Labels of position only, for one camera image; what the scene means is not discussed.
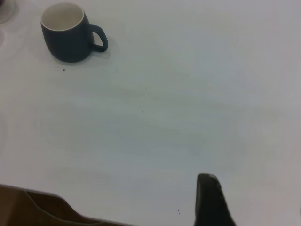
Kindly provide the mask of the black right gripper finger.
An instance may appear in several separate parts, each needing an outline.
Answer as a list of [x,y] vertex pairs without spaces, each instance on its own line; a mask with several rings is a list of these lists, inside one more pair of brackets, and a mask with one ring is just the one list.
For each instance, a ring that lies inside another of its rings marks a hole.
[[222,186],[213,174],[200,173],[197,177],[196,226],[235,226]]

